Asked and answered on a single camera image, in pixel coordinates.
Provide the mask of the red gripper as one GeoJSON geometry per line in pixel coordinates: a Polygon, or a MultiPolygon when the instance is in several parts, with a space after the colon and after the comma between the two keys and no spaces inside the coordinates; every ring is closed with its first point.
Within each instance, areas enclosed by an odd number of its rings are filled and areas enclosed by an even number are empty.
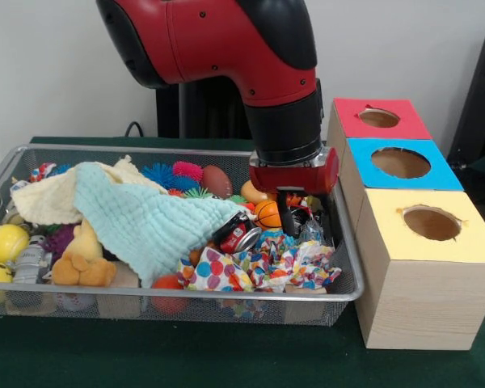
{"type": "Polygon", "coordinates": [[[331,202],[327,195],[338,181],[339,158],[333,147],[323,147],[312,159],[289,166],[273,166],[259,159],[253,151],[250,156],[250,178],[261,192],[274,192],[280,223],[285,234],[296,237],[293,216],[288,206],[288,197],[293,192],[304,192],[309,196],[322,196],[323,233],[327,243],[333,243],[331,202]]]}

